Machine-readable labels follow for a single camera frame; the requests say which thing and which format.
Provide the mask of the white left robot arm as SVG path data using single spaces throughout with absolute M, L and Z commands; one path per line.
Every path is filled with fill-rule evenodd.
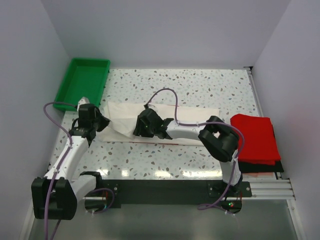
M 36 219 L 71 220 L 78 202 L 88 193 L 99 196 L 104 190 L 102 176 L 96 171 L 85 171 L 72 182 L 79 161 L 87 152 L 98 132 L 110 120 L 86 97 L 77 104 L 78 117 L 67 131 L 67 142 L 61 155 L 44 177 L 31 184 L 33 212 Z

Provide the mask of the white printed t shirt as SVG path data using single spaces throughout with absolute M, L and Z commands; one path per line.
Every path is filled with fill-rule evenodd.
M 144 110 L 142 103 L 116 103 L 108 101 L 103 108 L 104 116 L 110 119 L 109 125 L 97 134 L 100 142 L 122 142 L 122 143 L 150 143 L 184 146 L 202 146 L 199 140 L 193 139 L 159 139 L 158 137 L 148 138 L 133 135 L 138 115 Z M 179 106 L 177 118 L 183 123 L 203 123 L 210 116 L 219 116 L 217 108 L 199 108 Z

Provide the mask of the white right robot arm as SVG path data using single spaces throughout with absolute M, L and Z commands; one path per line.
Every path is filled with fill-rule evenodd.
M 147 108 L 137 116 L 133 134 L 162 140 L 200 141 L 210 155 L 220 162 L 223 192 L 233 197 L 241 190 L 242 173 L 238 155 L 244 147 L 245 138 L 240 130 L 224 123 L 219 117 L 211 116 L 202 123 L 183 123 L 173 118 L 162 119 L 153 109 Z

